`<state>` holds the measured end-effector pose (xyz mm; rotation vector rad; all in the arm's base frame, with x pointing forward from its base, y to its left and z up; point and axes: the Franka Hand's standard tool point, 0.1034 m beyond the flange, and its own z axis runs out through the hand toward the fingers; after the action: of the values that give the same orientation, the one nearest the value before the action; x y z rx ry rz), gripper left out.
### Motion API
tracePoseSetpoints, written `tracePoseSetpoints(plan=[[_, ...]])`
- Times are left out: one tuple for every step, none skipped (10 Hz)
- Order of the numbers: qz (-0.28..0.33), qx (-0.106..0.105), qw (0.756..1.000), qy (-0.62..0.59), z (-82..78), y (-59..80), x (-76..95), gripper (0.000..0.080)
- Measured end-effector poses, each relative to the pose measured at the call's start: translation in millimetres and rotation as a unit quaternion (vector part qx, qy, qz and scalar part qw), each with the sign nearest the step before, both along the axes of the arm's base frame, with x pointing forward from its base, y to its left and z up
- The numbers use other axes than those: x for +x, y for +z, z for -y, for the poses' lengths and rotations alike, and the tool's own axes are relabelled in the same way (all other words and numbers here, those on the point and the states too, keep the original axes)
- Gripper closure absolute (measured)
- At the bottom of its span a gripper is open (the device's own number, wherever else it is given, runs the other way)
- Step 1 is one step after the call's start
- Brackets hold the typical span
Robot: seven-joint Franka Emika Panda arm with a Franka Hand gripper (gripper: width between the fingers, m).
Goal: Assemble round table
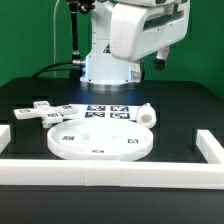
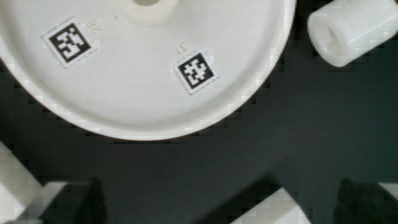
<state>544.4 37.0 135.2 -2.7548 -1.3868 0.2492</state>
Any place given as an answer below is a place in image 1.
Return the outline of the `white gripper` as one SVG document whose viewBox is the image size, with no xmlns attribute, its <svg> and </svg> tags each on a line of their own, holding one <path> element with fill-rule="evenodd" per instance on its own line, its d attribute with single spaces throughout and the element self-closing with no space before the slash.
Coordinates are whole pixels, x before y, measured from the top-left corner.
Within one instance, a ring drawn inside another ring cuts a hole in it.
<svg viewBox="0 0 224 224">
<path fill-rule="evenodd" d="M 188 29 L 189 2 L 119 2 L 112 12 L 110 51 L 120 60 L 135 62 L 156 51 L 154 68 L 162 71 L 169 45 Z"/>
</svg>

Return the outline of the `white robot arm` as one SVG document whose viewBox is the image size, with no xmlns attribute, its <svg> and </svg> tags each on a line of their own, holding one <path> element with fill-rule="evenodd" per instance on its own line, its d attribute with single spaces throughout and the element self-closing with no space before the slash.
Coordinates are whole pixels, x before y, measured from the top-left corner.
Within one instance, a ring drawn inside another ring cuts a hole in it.
<svg viewBox="0 0 224 224">
<path fill-rule="evenodd" d="M 96 0 L 81 84 L 117 91 L 139 83 L 141 60 L 152 53 L 155 68 L 164 69 L 171 45 L 187 33 L 189 14 L 190 0 Z"/>
</svg>

